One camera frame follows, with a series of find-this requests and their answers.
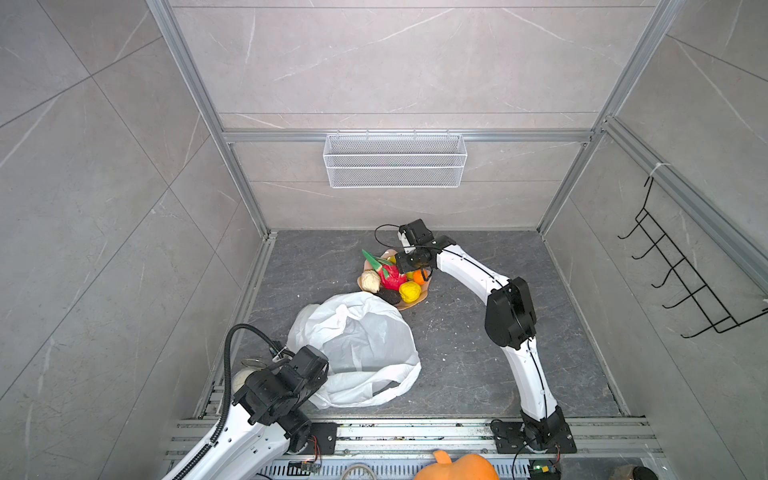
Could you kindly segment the orange fruit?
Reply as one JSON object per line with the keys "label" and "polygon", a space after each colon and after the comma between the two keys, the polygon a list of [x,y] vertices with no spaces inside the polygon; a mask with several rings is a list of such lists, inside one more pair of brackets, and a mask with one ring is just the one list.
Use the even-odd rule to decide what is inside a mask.
{"label": "orange fruit", "polygon": [[418,285],[424,285],[428,282],[428,273],[425,270],[418,270],[412,274],[412,280]]}

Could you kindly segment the pink dragon fruit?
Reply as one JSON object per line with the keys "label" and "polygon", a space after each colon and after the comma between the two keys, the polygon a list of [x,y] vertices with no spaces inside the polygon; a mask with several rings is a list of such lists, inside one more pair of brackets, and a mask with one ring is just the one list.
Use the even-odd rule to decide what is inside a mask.
{"label": "pink dragon fruit", "polygon": [[365,258],[364,269],[375,270],[381,279],[381,289],[397,290],[399,286],[408,281],[405,274],[401,273],[398,267],[384,257],[376,257],[366,250],[362,251]]}

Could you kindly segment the yellow lemon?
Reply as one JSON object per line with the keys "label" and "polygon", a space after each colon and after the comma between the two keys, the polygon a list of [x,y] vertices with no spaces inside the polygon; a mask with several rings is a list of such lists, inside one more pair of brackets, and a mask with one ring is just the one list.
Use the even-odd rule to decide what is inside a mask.
{"label": "yellow lemon", "polygon": [[412,304],[419,300],[422,294],[422,287],[414,281],[407,281],[399,286],[398,291],[404,303]]}

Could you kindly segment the white plastic bag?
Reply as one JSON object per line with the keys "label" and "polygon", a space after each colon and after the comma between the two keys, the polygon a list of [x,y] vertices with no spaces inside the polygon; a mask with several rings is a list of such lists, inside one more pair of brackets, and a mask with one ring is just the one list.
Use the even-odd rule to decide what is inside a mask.
{"label": "white plastic bag", "polygon": [[318,409],[368,408],[409,392],[422,371],[410,326],[397,308],[368,292],[335,295],[297,315],[287,347],[312,346],[329,361],[310,398]]}

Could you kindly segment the dark brown avocado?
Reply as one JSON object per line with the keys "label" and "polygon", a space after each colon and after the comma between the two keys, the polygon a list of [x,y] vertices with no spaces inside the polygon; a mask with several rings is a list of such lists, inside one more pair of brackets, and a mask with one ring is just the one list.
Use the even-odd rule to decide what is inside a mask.
{"label": "dark brown avocado", "polygon": [[397,290],[380,289],[376,295],[388,304],[396,306],[402,302],[402,297]]}

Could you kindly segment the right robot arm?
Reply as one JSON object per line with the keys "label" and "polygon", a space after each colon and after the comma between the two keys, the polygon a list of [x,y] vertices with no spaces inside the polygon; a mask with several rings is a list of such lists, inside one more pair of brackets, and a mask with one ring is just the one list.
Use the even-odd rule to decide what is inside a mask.
{"label": "right robot arm", "polygon": [[439,270],[477,295],[486,306],[484,328],[502,349],[519,391],[523,446],[545,452],[566,434],[568,424],[551,393],[536,342],[537,316],[527,282],[508,278],[471,257],[448,236],[434,236],[421,219],[398,227],[402,273]]}

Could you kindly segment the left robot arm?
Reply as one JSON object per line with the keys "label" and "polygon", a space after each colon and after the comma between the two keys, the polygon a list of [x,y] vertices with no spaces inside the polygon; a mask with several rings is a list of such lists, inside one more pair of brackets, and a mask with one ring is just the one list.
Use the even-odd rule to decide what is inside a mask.
{"label": "left robot arm", "polygon": [[264,466],[311,443],[301,406],[328,377],[327,357],[302,347],[276,371],[252,372],[216,425],[165,475],[167,479],[250,479]]}

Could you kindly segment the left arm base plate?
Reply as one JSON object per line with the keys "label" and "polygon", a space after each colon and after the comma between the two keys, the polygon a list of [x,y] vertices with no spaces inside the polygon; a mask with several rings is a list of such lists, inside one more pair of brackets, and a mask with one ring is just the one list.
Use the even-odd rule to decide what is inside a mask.
{"label": "left arm base plate", "polygon": [[339,424],[334,422],[312,423],[309,436],[298,454],[314,456],[315,450],[319,449],[319,454],[323,457],[333,455],[337,443],[338,428]]}

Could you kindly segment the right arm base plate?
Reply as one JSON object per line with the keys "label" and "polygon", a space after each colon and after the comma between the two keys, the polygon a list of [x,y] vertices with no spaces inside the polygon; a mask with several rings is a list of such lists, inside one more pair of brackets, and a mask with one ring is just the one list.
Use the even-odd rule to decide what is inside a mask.
{"label": "right arm base plate", "polygon": [[499,454],[574,454],[578,451],[570,426],[538,425],[536,422],[507,422],[494,419],[490,429]]}

